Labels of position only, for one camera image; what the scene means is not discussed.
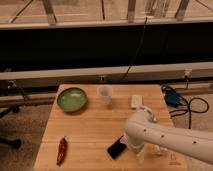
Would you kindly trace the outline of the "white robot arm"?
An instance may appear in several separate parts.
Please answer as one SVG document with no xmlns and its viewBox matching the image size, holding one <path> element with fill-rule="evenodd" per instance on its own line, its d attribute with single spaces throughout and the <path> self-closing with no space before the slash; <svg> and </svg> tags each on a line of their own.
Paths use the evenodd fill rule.
<svg viewBox="0 0 213 171">
<path fill-rule="evenodd" d="M 182 153 L 213 165 L 213 133 L 154 123 L 153 111 L 141 106 L 126 120 L 124 140 L 133 151 L 145 142 Z"/>
</svg>

